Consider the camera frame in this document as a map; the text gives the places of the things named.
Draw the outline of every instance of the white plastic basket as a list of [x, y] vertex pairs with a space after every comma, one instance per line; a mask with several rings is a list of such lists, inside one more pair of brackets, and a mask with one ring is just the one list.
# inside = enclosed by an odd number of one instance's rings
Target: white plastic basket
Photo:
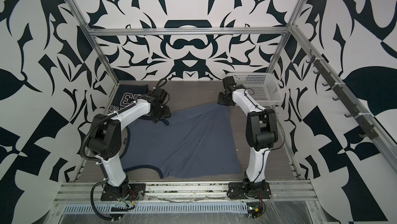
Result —
[[226, 76], [233, 76], [237, 84], [251, 88], [254, 91], [251, 97], [262, 106], [272, 106], [283, 100], [278, 80], [272, 73], [231, 72]]

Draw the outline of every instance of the black cable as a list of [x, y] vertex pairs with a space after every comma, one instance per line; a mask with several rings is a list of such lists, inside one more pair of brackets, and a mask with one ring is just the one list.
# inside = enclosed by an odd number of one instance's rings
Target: black cable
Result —
[[265, 164], [265, 152], [262, 153], [262, 155], [263, 155], [263, 157], [262, 157], [262, 168], [261, 168], [261, 170], [259, 171], [258, 175], [256, 176], [256, 178], [254, 179], [253, 182], [255, 182], [255, 181], [258, 179], [258, 177], [261, 175], [261, 172], [262, 172], [262, 170], [263, 170], [263, 166], [264, 166], [264, 164]]
[[281, 144], [281, 146], [279, 146], [279, 147], [277, 147], [277, 148], [275, 148], [275, 149], [269, 149], [269, 150], [266, 150], [266, 151], [274, 151], [274, 150], [280, 149], [281, 147], [283, 147], [283, 145], [284, 145], [284, 143], [285, 143], [285, 130], [284, 130], [284, 127], [281, 125], [280, 121], [278, 121], [278, 119], [277, 119], [276, 117], [274, 117], [274, 116], [271, 115], [269, 112], [267, 112], [266, 109], [261, 109], [261, 108], [259, 108], [258, 105], [255, 105], [254, 102], [251, 101], [251, 99], [247, 96], [247, 94], [246, 94], [246, 92], [245, 92], [247, 89], [250, 89], [250, 90], [252, 90], [252, 92], [253, 92], [252, 94], [249, 94], [250, 96], [252, 96], [252, 95], [255, 94], [255, 91], [254, 91], [253, 89], [251, 89], [251, 88], [246, 88], [246, 89], [244, 90], [244, 95], [245, 95], [245, 97], [247, 97], [247, 99], [252, 103], [252, 105], [255, 106], [255, 108], [257, 108], [257, 109], [259, 109], [259, 110], [261, 110], [261, 111], [267, 113], [267, 114], [270, 115], [273, 119], [275, 119], [275, 121], [277, 121], [277, 123], [278, 123], [278, 124], [280, 125], [280, 127], [281, 127], [281, 130], [283, 131], [283, 143]]
[[92, 187], [92, 189], [91, 189], [91, 194], [90, 194], [91, 207], [92, 207], [92, 210], [95, 212], [95, 214], [97, 214], [97, 216], [98, 216], [99, 218], [101, 218], [102, 220], [113, 220], [114, 218], [112, 218], [112, 217], [106, 217], [106, 216], [102, 215], [100, 212], [98, 212], [97, 208], [96, 208], [95, 205], [94, 205], [94, 189], [95, 189], [95, 187], [97, 187], [98, 185], [104, 184], [105, 182], [106, 182], [106, 180], [105, 180], [105, 181], [102, 181], [102, 182], [99, 182], [99, 183], [96, 183], [96, 184], [94, 184], [94, 186]]
[[82, 158], [86, 159], [86, 160], [95, 160], [98, 163], [102, 163], [102, 161], [99, 158], [96, 157], [88, 157], [87, 154], [85, 153], [85, 147], [87, 145], [87, 141], [89, 139], [89, 137], [91, 136], [91, 133], [102, 123], [106, 122], [108, 119], [116, 116], [117, 113], [112, 113], [108, 116], [103, 117], [102, 119], [100, 119], [97, 123], [95, 123], [94, 125], [92, 125], [92, 127], [90, 128], [90, 130], [87, 132], [87, 135], [84, 137], [82, 143], [81, 143], [81, 147], [80, 147], [80, 155]]
[[[163, 87], [164, 85], [166, 85], [167, 82], [168, 82], [168, 79], [166, 79], [166, 78], [161, 78], [161, 79], [157, 82], [157, 84], [156, 84], [156, 86], [155, 86], [154, 88], [161, 88], [161, 87]], [[146, 95], [150, 96], [153, 92], [154, 92], [154, 90], [152, 90], [151, 92], [147, 93]]]

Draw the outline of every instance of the gray table surface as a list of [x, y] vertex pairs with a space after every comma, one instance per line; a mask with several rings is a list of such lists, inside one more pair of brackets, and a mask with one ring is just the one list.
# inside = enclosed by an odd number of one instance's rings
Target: gray table surface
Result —
[[[157, 82], [153, 81], [121, 81], [121, 84], [133, 84], [133, 85], [149, 85], [149, 89], [152, 89]], [[171, 113], [178, 110], [183, 110], [189, 107], [200, 106], [218, 100], [219, 92], [223, 91], [223, 85], [221, 81], [169, 81], [163, 87], [171, 96], [170, 101], [167, 103]], [[179, 179], [176, 177], [166, 177], [160, 179], [158, 173], [152, 169], [137, 169], [127, 172], [129, 180], [136, 181], [178, 181], [178, 180], [242, 180], [244, 178], [244, 172], [248, 167], [250, 147], [247, 144], [245, 138], [245, 126], [246, 116], [240, 107], [229, 107], [230, 121], [233, 132], [234, 143], [236, 146], [237, 157], [240, 162], [241, 171], [240, 174], [229, 174], [229, 175], [216, 175], [216, 176], [202, 176], [189, 179]], [[122, 131], [122, 140], [126, 138], [126, 131]], [[274, 147], [281, 145], [281, 140], [275, 143]], [[284, 149], [278, 149], [270, 152], [266, 169], [265, 178], [267, 180], [277, 179], [294, 179], [292, 174], [291, 166], [288, 161]], [[79, 182], [96, 182], [103, 179], [103, 174], [99, 166], [95, 165], [94, 161], [87, 161], [84, 169], [78, 179]]]

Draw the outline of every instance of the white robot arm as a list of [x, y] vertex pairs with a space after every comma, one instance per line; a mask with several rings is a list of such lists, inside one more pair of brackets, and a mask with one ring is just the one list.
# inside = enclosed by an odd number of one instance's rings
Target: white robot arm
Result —
[[[219, 93], [218, 103], [235, 106], [236, 103], [247, 115], [246, 138], [251, 147], [249, 166], [246, 170], [247, 186], [260, 187], [264, 182], [264, 170], [269, 150], [277, 142], [277, 125], [269, 118], [271, 109], [265, 110], [249, 94], [243, 85], [237, 85], [233, 77], [223, 80], [224, 92]], [[108, 114], [98, 114], [81, 147], [82, 157], [96, 160], [101, 165], [106, 178], [105, 187], [125, 197], [128, 191], [128, 179], [122, 169], [119, 151], [121, 130], [138, 118], [147, 116], [153, 122], [171, 116], [169, 108], [163, 104], [167, 92], [156, 88], [147, 95], [139, 96], [129, 106]], [[84, 149], [88, 147], [95, 157], [87, 157]]]

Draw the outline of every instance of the aluminum frame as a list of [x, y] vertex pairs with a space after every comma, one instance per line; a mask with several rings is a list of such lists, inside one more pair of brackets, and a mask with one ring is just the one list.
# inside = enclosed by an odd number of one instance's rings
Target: aluminum frame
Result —
[[275, 27], [213, 27], [213, 28], [89, 28], [92, 36], [125, 35], [187, 35], [187, 34], [284, 34], [287, 28]]
[[77, 20], [77, 23], [79, 24], [81, 30], [83, 31], [85, 37], [87, 38], [88, 42], [92, 46], [92, 48], [95, 50], [95, 52], [98, 55], [99, 60], [105, 67], [106, 72], [110, 76], [110, 78], [113, 80], [115, 84], [119, 82], [119, 79], [117, 78], [116, 74], [114, 73], [112, 67], [110, 66], [110, 63], [106, 56], [103, 54], [99, 44], [95, 41], [95, 39], [90, 35], [88, 32], [87, 28], [87, 22], [85, 21], [83, 15], [81, 14], [81, 11], [79, 7], [77, 6], [77, 3], [75, 0], [65, 0], [66, 4], [69, 6], [70, 11], [72, 12], [74, 18]]
[[[300, 31], [299, 27], [296, 25], [289, 26], [288, 30], [291, 32], [292, 36], [296, 39], [298, 44], [302, 47], [306, 54], [314, 55], [319, 59], [320, 63], [323, 65], [325, 70], [330, 73], [336, 83], [342, 83], [343, 91], [349, 97], [350, 101], [356, 104], [356, 108], [360, 113], [370, 113], [370, 111], [360, 102], [360, 100], [351, 92], [344, 81], [338, 76], [334, 69], [322, 59], [323, 57], [317, 51], [317, 49], [310, 43], [304, 34]], [[376, 148], [383, 155], [385, 160], [389, 163], [392, 169], [397, 173], [397, 144], [390, 137], [387, 131], [382, 127], [382, 125], [375, 119], [372, 114], [363, 114], [364, 118], [372, 125], [374, 125], [374, 130], [379, 134], [379, 137], [372, 139], [372, 142]]]
[[290, 37], [290, 32], [288, 30], [288, 28], [292, 25], [295, 24], [296, 20], [299, 18], [300, 13], [302, 12], [303, 6], [306, 4], [307, 0], [298, 0], [294, 10], [292, 11], [292, 15], [291, 18], [289, 19], [288, 23], [287, 23], [287, 32], [283, 35], [283, 37], [281, 38], [280, 43], [277, 46], [277, 49], [275, 51], [275, 53], [273, 54], [273, 56], [270, 59], [270, 64], [268, 66], [268, 68], [266, 69], [267, 73], [272, 73], [275, 65], [277, 64], [278, 60], [280, 59], [280, 55], [281, 52], [283, 51], [285, 45], [287, 44], [287, 41]]

